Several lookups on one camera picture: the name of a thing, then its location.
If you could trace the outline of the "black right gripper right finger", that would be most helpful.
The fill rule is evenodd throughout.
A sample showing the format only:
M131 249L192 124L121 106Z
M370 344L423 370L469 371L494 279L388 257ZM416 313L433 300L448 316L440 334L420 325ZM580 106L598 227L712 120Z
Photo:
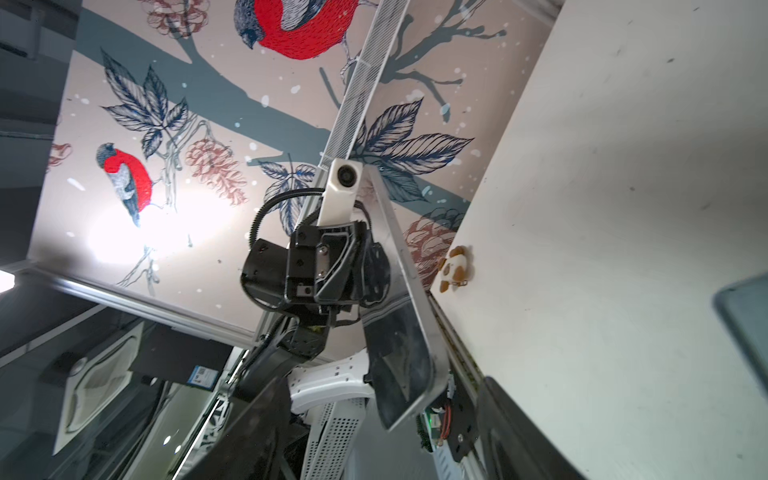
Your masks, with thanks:
M517 403L487 376L477 398L477 423L489 479L583 480Z

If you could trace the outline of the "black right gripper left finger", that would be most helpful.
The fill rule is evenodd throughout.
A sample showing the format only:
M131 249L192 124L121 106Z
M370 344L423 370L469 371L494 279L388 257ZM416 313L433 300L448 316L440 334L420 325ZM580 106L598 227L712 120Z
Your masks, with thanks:
M185 477L277 479L291 418L287 380L271 381Z

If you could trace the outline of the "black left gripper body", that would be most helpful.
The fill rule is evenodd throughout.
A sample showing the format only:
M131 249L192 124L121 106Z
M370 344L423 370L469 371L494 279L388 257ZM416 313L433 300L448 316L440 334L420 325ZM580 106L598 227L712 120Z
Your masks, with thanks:
M392 268L369 223L303 225L287 247L257 240L246 258L241 287L265 310L294 317L335 317L369 308L388 296Z

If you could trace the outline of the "black phone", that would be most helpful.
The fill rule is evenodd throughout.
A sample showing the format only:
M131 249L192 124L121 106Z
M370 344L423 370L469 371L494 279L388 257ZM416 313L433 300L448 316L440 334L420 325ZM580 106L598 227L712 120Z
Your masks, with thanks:
M389 277L373 275L388 287L384 299L360 310L369 379L383 428L392 431L412 420L445 390L449 357L378 169L363 168L362 201L371 219L373 240L384 252Z

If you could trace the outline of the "light blue phone case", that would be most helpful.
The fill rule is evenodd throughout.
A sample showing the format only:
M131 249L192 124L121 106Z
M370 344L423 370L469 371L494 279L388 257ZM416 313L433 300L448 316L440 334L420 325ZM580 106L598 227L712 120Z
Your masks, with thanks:
M713 308L767 395L767 273L720 289Z

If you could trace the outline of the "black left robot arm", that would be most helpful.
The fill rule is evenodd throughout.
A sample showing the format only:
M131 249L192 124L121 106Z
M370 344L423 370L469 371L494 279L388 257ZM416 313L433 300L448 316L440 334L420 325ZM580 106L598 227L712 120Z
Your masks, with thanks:
M249 300L276 318L247 356L234 399L246 403L226 432L213 479L308 479L321 430L370 397L358 352L313 366L332 329L355 324L389 292L391 268L367 220L308 222L287 246L255 240L240 275Z

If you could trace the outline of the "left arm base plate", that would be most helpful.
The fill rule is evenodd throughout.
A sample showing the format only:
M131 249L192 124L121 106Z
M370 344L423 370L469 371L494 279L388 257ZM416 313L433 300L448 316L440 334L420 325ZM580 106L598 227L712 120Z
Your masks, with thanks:
M479 437L475 403L462 383L451 384L418 417L421 446L460 463Z

